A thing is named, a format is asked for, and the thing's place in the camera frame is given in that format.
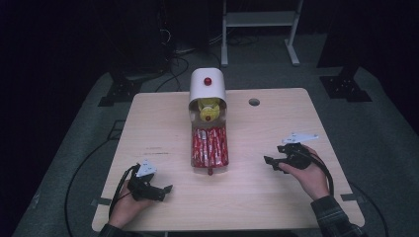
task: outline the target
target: shelf leg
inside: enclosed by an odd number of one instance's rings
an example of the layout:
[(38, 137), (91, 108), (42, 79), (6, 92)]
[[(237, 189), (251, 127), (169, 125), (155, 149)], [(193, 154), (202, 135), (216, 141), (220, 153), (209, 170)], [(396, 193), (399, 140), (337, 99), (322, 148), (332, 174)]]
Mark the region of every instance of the shelf leg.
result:
[(221, 66), (226, 67), (228, 65), (228, 54), (227, 54), (227, 5), (226, 0), (223, 1), (222, 6), (222, 45), (221, 45)]
[(293, 26), (291, 28), (290, 38), (285, 40), (287, 51), (290, 55), (293, 66), (299, 66), (298, 57), (293, 49), (293, 39), (295, 37), (296, 27), (298, 26), (299, 16), (301, 14), (302, 2), (303, 0), (299, 0), (298, 6), (296, 7), (295, 15), (293, 16)]

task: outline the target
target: dark background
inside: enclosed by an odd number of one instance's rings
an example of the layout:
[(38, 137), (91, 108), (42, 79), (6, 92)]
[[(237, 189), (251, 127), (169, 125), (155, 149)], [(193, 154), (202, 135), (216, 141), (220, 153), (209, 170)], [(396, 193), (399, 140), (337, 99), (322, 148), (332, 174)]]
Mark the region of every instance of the dark background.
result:
[[(228, 7), (259, 11), (294, 6), (293, 1), (259, 2), (228, 1)], [(161, 46), (159, 28), (170, 30), (173, 42), (205, 49), (208, 38), (221, 33), (222, 14), (220, 0), (0, 4), (6, 128), (0, 229), (10, 235), (96, 80), (119, 67), (138, 73), (166, 70), (163, 59), (170, 58), (174, 45)], [(343, 66), (348, 55), (355, 55), (419, 131), (418, 12), (413, 0), (305, 1), (297, 33), (329, 33), (319, 66)]]

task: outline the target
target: plastic container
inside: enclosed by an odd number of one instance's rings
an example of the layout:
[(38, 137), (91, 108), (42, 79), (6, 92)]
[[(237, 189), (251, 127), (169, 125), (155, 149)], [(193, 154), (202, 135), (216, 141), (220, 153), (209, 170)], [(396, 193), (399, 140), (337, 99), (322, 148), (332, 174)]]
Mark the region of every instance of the plastic container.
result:
[(197, 173), (225, 172), (228, 165), (227, 103), (222, 72), (200, 68), (191, 76), (191, 165)]

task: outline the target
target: black cable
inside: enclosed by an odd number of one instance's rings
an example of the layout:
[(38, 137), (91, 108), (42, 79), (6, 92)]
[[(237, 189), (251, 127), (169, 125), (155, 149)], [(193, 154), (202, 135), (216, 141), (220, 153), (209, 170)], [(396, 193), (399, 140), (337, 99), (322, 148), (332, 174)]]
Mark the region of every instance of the black cable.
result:
[(118, 202), (118, 200), (120, 200), (120, 199), (122, 199), (122, 198), (125, 198), (126, 196), (128, 196), (128, 195), (130, 195), (130, 194), (132, 194), (132, 192), (129, 192), (129, 193), (127, 193), (127, 194), (125, 194), (125, 195), (123, 195), (123, 196), (121, 196), (121, 197), (118, 197), (117, 202)]
[(175, 73), (173, 73), (172, 67), (169, 68), (170, 74), (172, 74), (172, 76), (175, 77), (176, 83), (178, 84), (178, 89), (176, 89), (176, 91), (182, 91), (181, 89), (181, 82), (179, 81), (178, 75), (175, 75)]
[(123, 188), (124, 182), (126, 181), (126, 177), (128, 176), (129, 172), (130, 172), (131, 170), (133, 170), (134, 168), (135, 168), (135, 166), (131, 166), (129, 169), (127, 169), (127, 170), (124, 172), (124, 174), (123, 174), (123, 176), (121, 177), (121, 179), (120, 179), (120, 183), (118, 184), (118, 187), (117, 187), (117, 189), (115, 190), (114, 198), (112, 198), (111, 205), (110, 205), (110, 207), (109, 207), (109, 217), (110, 217), (110, 218), (111, 218), (112, 211), (114, 210), (114, 206), (117, 204), (117, 202), (118, 202), (121, 198), (123, 198), (123, 197), (119, 198), (118, 196), (120, 195), (121, 189)]
[(227, 44), (230, 46), (248, 46), (259, 41), (259, 37), (253, 37), (255, 39), (251, 39), (250, 37), (233, 36), (227, 40)]
[(298, 155), (302, 155), (304, 157), (309, 158), (311, 162), (313, 162), (316, 166), (318, 166), (318, 168), (320, 168), (321, 171), (323, 171), (323, 173), (326, 176), (327, 181), (329, 183), (329, 193), (330, 193), (331, 196), (334, 196), (335, 187), (334, 187), (334, 184), (333, 184), (332, 175), (330, 174), (330, 172), (327, 169), (326, 165), (324, 165), (322, 162), (318, 161), (316, 158), (312, 157), (311, 155), (316, 156), (318, 159), (320, 159), (320, 157), (318, 157), (317, 155), (312, 154), (312, 153), (310, 153), (310, 155), (308, 156), (308, 155), (306, 155), (306, 154), (304, 154), (302, 152), (299, 152), (297, 150), (294, 150), (293, 152), (297, 153)]
[(384, 233), (385, 233), (385, 237), (388, 237), (388, 226), (387, 226), (387, 222), (385, 221), (384, 216), (382, 215), (381, 211), (379, 210), (378, 206), (376, 205), (376, 203), (373, 201), (372, 198), (370, 198), (363, 190), (361, 190), (361, 188), (359, 188), (357, 185), (355, 185), (353, 182), (348, 181), (348, 183), (354, 187), (355, 189), (357, 189), (372, 205), (373, 207), (376, 209), (379, 218), (382, 221), (382, 225), (384, 226)]
[(219, 59), (219, 57), (213, 52), (210, 52), (209, 54), (215, 57), (216, 61), (218, 62), (218, 69), (221, 69), (221, 60)]
[(71, 191), (71, 186), (74, 182), (74, 179), (76, 178), (78, 172), (80, 171), (81, 167), (83, 167), (83, 165), (86, 163), (87, 160), (89, 160), (89, 158), (96, 152), (98, 151), (100, 148), (102, 148), (104, 145), (106, 145), (110, 140), (115, 140), (116, 137), (120, 136), (121, 133), (118, 133), (114, 136), (112, 136), (111, 138), (108, 136), (107, 140), (102, 142), (99, 146), (97, 146), (95, 149), (93, 149), (85, 158), (84, 160), (80, 163), (80, 165), (77, 167), (76, 171), (74, 172), (73, 176), (71, 177), (70, 180), (70, 184), (68, 185), (67, 188), (67, 192), (65, 194), (65, 201), (64, 201), (64, 218), (65, 218), (65, 226), (67, 227), (67, 232), (70, 235), (70, 237), (73, 237), (73, 233), (71, 232), (71, 228), (70, 228), (70, 224), (68, 221), (68, 197)]
[(188, 68), (189, 68), (189, 62), (188, 62), (188, 60), (186, 60), (186, 59), (184, 59), (182, 57), (175, 57), (175, 58), (184, 61), (186, 63), (186, 67), (179, 74), (176, 74), (176, 75), (170, 77), (169, 79), (165, 80), (163, 83), (161, 83), (154, 92), (158, 92), (158, 90), (160, 90), (160, 88), (163, 87), (167, 82), (169, 82), (169, 81), (171, 81), (173, 79), (177, 79), (178, 76), (182, 75), (184, 72), (186, 72), (188, 70)]

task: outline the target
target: fingers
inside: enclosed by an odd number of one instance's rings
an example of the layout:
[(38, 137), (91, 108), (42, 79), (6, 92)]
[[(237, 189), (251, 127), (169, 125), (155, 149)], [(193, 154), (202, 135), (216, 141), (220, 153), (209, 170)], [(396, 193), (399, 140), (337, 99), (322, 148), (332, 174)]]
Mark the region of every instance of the fingers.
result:
[(156, 201), (148, 198), (142, 198), (140, 200), (135, 200), (132, 196), (132, 192), (128, 189), (127, 184), (129, 180), (124, 182), (123, 189), (120, 192), (119, 200), (124, 199), (125, 201), (130, 201), (132, 204), (138, 204), (141, 207), (148, 207), (154, 204)]
[(295, 168), (295, 167), (293, 167), (293, 166), (291, 166), (291, 165), (289, 165), (289, 164), (286, 164), (286, 163), (284, 163), (284, 162), (281, 162), (279, 165), (278, 165), (283, 171), (285, 171), (285, 172), (287, 172), (287, 173), (290, 173), (290, 174), (292, 174), (294, 177), (296, 177), (297, 178), (297, 176), (298, 176), (298, 173), (300, 172), (300, 170), (299, 169), (297, 169), (297, 168)]

